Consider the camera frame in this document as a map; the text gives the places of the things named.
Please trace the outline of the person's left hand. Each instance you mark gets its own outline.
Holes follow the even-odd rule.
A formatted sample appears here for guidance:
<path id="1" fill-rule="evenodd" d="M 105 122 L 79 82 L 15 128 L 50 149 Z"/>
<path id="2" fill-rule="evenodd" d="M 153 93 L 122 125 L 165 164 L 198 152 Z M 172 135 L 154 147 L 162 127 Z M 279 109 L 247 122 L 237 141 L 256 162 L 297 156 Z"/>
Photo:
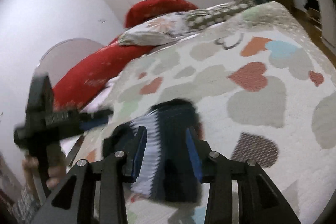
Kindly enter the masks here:
<path id="1" fill-rule="evenodd" d="M 26 179 L 29 191 L 35 196 L 38 196 L 37 185 L 35 184 L 35 177 L 40 178 L 38 159 L 27 155 L 22 161 L 23 173 Z M 49 167 L 49 179 L 46 182 L 49 190 L 52 190 L 66 175 L 66 165 L 64 154 L 61 154 L 56 159 L 56 166 Z"/>

